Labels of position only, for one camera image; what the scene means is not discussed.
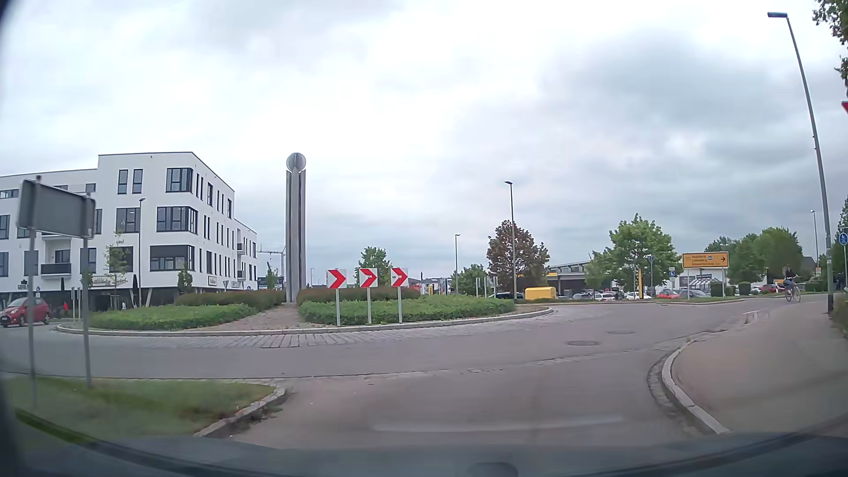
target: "bicycle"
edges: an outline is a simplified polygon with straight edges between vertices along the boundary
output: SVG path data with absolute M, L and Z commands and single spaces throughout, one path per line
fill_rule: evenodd
M 801 291 L 798 290 L 797 284 L 792 283 L 792 289 L 786 287 L 784 293 L 786 294 L 786 301 L 791 302 L 792 299 L 795 298 L 798 300 L 798 303 L 801 303 Z

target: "road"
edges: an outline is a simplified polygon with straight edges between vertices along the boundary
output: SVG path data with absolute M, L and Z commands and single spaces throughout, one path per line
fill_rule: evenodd
M 277 417 L 236 437 L 265 446 L 650 445 L 684 438 L 648 389 L 651 366 L 687 335 L 727 328 L 745 311 L 785 305 L 750 299 L 559 306 L 535 318 L 300 335 L 296 343 L 92 336 L 92 371 L 291 378 L 293 397 Z M 35 331 L 40 373 L 81 375 L 80 336 Z M 0 332 L 6 368 L 25 369 L 26 329 Z

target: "cyclist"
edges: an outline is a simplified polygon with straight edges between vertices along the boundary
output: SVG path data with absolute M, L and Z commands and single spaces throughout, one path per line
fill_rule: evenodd
M 784 269 L 784 286 L 786 287 L 786 293 L 791 294 L 793 289 L 795 288 L 795 272 L 792 271 L 792 266 L 787 265 Z

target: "silver sphere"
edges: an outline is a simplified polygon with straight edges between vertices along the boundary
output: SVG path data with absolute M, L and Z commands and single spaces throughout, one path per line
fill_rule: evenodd
M 306 168 L 306 157 L 300 153 L 291 153 L 286 159 L 286 169 L 291 172 L 300 172 Z

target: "lamp post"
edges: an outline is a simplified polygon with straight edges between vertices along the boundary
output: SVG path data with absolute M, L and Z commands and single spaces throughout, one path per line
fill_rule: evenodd
M 816 237 L 816 266 L 818 266 L 818 225 L 816 224 L 816 211 L 810 210 L 810 213 L 812 214 L 812 231 Z
M 504 181 L 510 184 L 510 218 L 512 219 L 512 299 L 518 298 L 518 280 L 516 275 L 516 211 L 512 203 L 512 182 Z
M 456 283 L 454 283 L 454 293 L 457 294 L 457 295 L 460 294 L 460 242 L 459 242 L 459 236 L 460 235 L 458 233 L 454 234 L 454 254 L 455 254 L 455 257 L 456 257 L 456 264 L 455 264 L 456 268 L 454 269 L 454 280 L 456 280 Z
M 138 307 L 142 307 L 142 226 L 144 222 L 142 222 L 142 202 L 144 202 L 144 198 L 141 197 L 138 200 L 138 217 L 136 220 L 138 221 Z
M 818 162 L 818 181 L 822 189 L 822 210 L 824 212 L 824 246 L 828 257 L 828 313 L 834 310 L 834 263 L 830 253 L 830 214 L 828 213 L 828 191 L 824 186 L 824 167 L 822 166 L 822 151 L 818 145 L 818 132 L 816 131 L 816 116 L 812 113 L 812 101 L 810 100 L 810 88 L 806 84 L 804 65 L 801 63 L 801 54 L 798 52 L 798 43 L 795 41 L 795 33 L 789 16 L 781 12 L 768 12 L 768 18 L 785 18 L 789 27 L 789 36 L 792 38 L 792 46 L 795 47 L 795 56 L 798 59 L 798 69 L 801 71 L 801 82 L 804 84 L 806 95 L 806 108 L 810 112 L 810 126 L 812 127 L 812 141 L 816 148 L 816 161 Z

